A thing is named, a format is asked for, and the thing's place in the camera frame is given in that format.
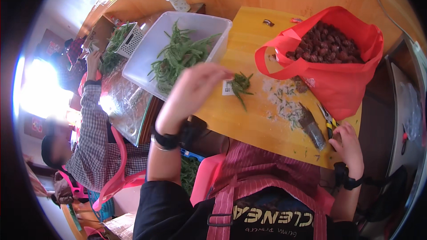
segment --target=striped apron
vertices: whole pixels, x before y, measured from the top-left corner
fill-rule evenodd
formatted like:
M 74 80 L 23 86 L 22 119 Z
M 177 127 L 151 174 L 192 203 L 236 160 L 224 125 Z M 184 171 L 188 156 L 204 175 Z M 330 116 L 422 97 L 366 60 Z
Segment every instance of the striped apron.
M 215 197 L 208 240 L 229 239 L 233 202 L 275 186 L 314 212 L 313 239 L 326 240 L 326 215 L 312 197 L 320 181 L 319 167 L 237 142 L 228 152 L 209 198 Z

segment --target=pliers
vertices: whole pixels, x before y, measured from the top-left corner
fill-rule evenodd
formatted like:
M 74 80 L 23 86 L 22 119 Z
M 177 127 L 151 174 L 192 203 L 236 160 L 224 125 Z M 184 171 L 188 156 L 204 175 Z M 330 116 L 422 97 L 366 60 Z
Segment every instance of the pliers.
M 317 105 L 319 106 L 319 109 L 326 120 L 326 127 L 328 129 L 328 138 L 332 139 L 332 126 L 338 127 L 339 124 L 336 122 L 334 118 L 332 118 L 329 112 L 322 105 L 320 104 L 317 104 Z

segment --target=qr code label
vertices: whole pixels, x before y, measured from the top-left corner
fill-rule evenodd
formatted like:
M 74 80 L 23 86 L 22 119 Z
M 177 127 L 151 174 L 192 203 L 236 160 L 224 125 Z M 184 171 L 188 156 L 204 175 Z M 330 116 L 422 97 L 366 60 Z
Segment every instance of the qr code label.
M 222 81 L 222 95 L 233 95 L 232 85 L 230 81 Z

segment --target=clear plastic bin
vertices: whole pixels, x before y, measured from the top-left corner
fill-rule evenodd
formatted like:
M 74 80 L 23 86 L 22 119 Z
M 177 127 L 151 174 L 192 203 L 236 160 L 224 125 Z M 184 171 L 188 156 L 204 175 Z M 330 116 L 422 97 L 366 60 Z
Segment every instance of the clear plastic bin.
M 123 77 L 162 100 L 166 100 L 168 94 L 158 91 L 156 80 L 150 82 L 155 76 L 154 73 L 148 76 L 147 74 L 151 71 L 151 63 L 158 60 L 157 55 L 170 43 L 164 31 L 171 35 L 172 26 L 177 20 L 179 29 L 195 30 L 189 34 L 193 41 L 201 40 L 213 34 L 222 34 L 215 38 L 213 49 L 206 62 L 219 62 L 222 59 L 227 50 L 228 32 L 233 26 L 233 23 L 228 19 L 197 13 L 168 11 L 157 19 L 126 63 L 123 69 Z

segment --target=yellow cutting board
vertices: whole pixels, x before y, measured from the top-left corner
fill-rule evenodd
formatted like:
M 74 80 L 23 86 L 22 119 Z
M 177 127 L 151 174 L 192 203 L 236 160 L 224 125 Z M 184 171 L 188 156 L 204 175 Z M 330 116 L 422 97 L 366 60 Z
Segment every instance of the yellow cutting board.
M 294 84 L 292 80 L 278 81 L 267 77 L 261 74 L 255 65 L 255 51 L 281 31 L 295 25 L 290 22 L 291 18 L 304 19 L 298 15 L 276 10 L 240 8 L 228 36 L 227 52 L 220 63 L 234 72 L 243 72 L 246 76 L 253 73 L 248 91 L 254 95 L 242 95 L 247 108 L 245 112 L 237 97 L 222 95 L 221 84 L 196 116 L 205 120 L 208 128 L 217 133 L 299 161 L 333 169 L 334 163 L 341 161 L 333 147 L 327 143 L 327 146 L 319 152 L 302 129 L 295 128 L 288 119 L 283 117 L 291 112 L 292 108 L 279 109 L 279 99 L 276 95 L 278 88 L 288 90 L 289 96 L 284 91 L 283 95 L 279 96 L 281 100 L 296 104 L 301 102 L 310 109 L 327 141 L 326 121 L 317 106 L 316 97 L 310 90 L 303 94 L 294 90 L 295 94 L 293 94 L 289 91 L 295 88 L 292 86 Z M 263 24 L 264 19 L 269 19 L 275 25 L 270 27 Z M 266 52 L 266 54 L 274 53 L 273 48 Z M 267 67 L 270 72 L 281 69 L 275 61 L 268 61 Z M 362 105 L 356 115 L 345 119 L 354 126 L 357 135 L 359 135 L 361 114 Z

